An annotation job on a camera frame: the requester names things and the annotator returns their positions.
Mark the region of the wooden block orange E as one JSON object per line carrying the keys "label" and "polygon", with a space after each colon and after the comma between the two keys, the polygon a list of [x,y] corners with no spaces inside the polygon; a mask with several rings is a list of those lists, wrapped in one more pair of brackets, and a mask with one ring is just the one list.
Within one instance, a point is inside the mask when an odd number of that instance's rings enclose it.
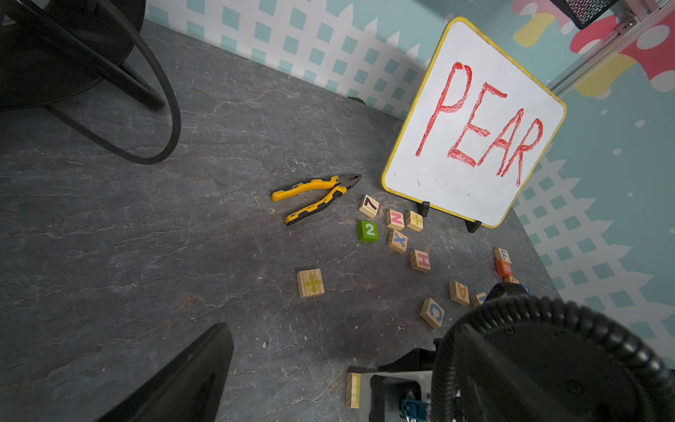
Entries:
{"label": "wooden block orange E", "polygon": [[346,405],[351,409],[360,408],[361,374],[346,375]]}

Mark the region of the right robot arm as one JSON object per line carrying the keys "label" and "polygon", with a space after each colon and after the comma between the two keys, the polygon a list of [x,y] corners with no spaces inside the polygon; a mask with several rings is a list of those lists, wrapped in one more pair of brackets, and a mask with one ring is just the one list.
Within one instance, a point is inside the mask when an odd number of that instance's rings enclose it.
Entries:
{"label": "right robot arm", "polygon": [[608,316],[500,283],[433,349],[349,373],[346,404],[363,421],[671,421],[674,373]]}

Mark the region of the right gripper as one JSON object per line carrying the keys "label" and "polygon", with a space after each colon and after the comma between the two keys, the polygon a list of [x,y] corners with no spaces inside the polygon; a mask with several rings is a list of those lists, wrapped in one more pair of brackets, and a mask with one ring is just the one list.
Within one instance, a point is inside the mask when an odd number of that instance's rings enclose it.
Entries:
{"label": "right gripper", "polygon": [[436,353],[422,348],[360,376],[360,421],[429,421]]}

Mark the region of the wooden block orange A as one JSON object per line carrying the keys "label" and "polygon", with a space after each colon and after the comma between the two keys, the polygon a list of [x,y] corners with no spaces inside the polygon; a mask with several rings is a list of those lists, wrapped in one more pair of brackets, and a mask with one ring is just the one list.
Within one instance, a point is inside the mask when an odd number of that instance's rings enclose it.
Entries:
{"label": "wooden block orange A", "polygon": [[451,281],[448,285],[450,299],[462,306],[470,304],[469,289],[458,281]]}

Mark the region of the wooden block blue R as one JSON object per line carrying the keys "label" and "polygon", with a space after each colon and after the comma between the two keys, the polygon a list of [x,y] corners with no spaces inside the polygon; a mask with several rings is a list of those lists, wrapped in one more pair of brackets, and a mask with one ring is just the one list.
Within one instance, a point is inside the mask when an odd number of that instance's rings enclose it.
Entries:
{"label": "wooden block blue R", "polygon": [[484,293],[484,292],[481,292],[481,293],[472,295],[472,297],[470,297],[470,301],[471,301],[471,303],[474,307],[478,307],[478,306],[481,306],[486,301],[486,298],[487,298],[487,294]]}

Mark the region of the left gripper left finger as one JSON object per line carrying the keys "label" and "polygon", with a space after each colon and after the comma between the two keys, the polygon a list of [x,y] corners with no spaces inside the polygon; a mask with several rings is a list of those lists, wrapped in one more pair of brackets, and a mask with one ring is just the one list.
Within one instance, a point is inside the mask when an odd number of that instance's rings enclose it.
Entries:
{"label": "left gripper left finger", "polygon": [[233,352],[230,327],[212,325],[100,420],[215,420]]}

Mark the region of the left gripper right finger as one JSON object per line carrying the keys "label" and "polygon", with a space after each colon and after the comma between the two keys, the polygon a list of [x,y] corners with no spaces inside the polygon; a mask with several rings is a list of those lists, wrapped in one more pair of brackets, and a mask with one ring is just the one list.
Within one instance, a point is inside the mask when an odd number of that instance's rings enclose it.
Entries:
{"label": "left gripper right finger", "polygon": [[505,421],[592,421],[551,397],[473,327],[455,335],[455,367],[465,414],[470,421],[489,421],[499,413]]}

